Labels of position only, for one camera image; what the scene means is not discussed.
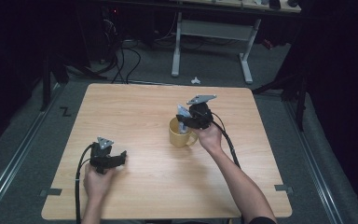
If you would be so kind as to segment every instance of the wooden table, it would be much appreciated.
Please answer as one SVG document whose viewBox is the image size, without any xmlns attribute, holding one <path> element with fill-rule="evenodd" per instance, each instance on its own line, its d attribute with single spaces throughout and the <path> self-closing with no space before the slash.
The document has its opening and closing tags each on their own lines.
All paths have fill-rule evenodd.
<svg viewBox="0 0 358 224">
<path fill-rule="evenodd" d="M 242 170 L 266 194 L 275 216 L 289 217 L 286 192 L 274 187 L 282 185 L 282 179 L 250 90 L 111 84 L 89 85 L 51 185 L 62 193 L 47 197 L 42 217 L 76 219 L 76 167 L 98 136 L 115 142 L 112 154 L 128 152 L 107 196 L 103 218 L 240 217 L 224 178 L 200 143 L 176 148 L 169 142 L 168 124 L 177 104 L 187 106 L 196 94 L 217 95 L 208 106 L 225 123 Z M 223 148 L 230 156 L 224 140 Z M 83 211 L 87 195 L 82 183 L 80 201 Z"/>
</svg>

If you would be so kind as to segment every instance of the yellow mug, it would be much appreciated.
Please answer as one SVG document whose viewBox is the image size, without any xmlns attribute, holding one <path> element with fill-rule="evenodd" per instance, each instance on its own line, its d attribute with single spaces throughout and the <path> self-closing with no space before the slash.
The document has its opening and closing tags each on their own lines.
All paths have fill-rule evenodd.
<svg viewBox="0 0 358 224">
<path fill-rule="evenodd" d="M 187 133 L 179 133 L 179 121 L 173 118 L 170 121 L 170 142 L 175 147 L 193 146 L 199 137 L 196 133 L 188 131 Z"/>
</svg>

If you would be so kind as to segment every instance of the black tape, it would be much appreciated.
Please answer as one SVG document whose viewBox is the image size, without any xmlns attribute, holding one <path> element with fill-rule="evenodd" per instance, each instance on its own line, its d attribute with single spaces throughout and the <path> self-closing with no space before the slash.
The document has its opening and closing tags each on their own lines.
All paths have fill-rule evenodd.
<svg viewBox="0 0 358 224">
<path fill-rule="evenodd" d="M 42 189 L 40 190 L 40 197 L 47 197 L 48 195 L 60 196 L 62 189 Z"/>
<path fill-rule="evenodd" d="M 286 191 L 287 194 L 293 193 L 292 187 L 287 187 L 286 185 L 275 185 L 276 191 Z"/>
</svg>

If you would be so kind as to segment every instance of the metal rail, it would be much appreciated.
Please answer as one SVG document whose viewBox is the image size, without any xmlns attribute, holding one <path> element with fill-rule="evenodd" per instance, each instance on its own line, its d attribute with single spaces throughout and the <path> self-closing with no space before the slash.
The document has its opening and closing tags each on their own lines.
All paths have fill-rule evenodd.
<svg viewBox="0 0 358 224">
<path fill-rule="evenodd" d="M 326 182 L 324 181 L 322 172 L 319 169 L 318 163 L 313 156 L 312 150 L 310 148 L 310 144 L 308 143 L 305 134 L 298 129 L 298 126 L 296 124 L 296 112 L 293 109 L 293 106 L 290 104 L 290 102 L 283 102 L 283 106 L 291 118 L 290 120 L 292 121 L 293 127 L 296 129 L 296 133 L 301 142 L 304 156 L 307 161 L 307 165 L 309 166 L 310 169 L 310 175 L 313 179 L 316 189 L 318 190 L 322 204 L 324 205 L 324 210 L 326 211 L 330 223 L 334 223 L 334 224 L 344 223 L 336 207 L 336 203 L 334 202 L 330 188 L 327 186 Z"/>
<path fill-rule="evenodd" d="M 10 186 L 11 182 L 13 181 L 16 173 L 19 171 L 25 157 L 28 155 L 28 152 L 31 149 L 31 144 L 36 136 L 38 130 L 40 129 L 45 117 L 47 116 L 51 106 L 53 105 L 54 101 L 58 98 L 58 96 L 62 93 L 63 87 L 59 84 L 56 84 L 53 88 L 53 97 L 52 102 L 48 105 L 45 111 L 41 111 L 37 118 L 35 119 L 34 123 L 32 124 L 31 128 L 29 129 L 28 133 L 25 135 L 24 139 L 22 140 L 21 144 L 16 150 L 13 158 L 9 162 L 7 168 L 0 176 L 0 202 L 4 197 L 8 187 Z"/>
</svg>

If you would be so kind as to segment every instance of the person's right hand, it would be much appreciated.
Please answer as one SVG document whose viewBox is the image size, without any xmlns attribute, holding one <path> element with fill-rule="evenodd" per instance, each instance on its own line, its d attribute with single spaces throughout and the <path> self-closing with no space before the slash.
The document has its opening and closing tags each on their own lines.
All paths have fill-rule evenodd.
<svg viewBox="0 0 358 224">
<path fill-rule="evenodd" d="M 222 150 L 222 132 L 213 123 L 207 129 L 192 129 L 199 137 L 199 141 L 208 153 L 214 153 Z"/>
</svg>

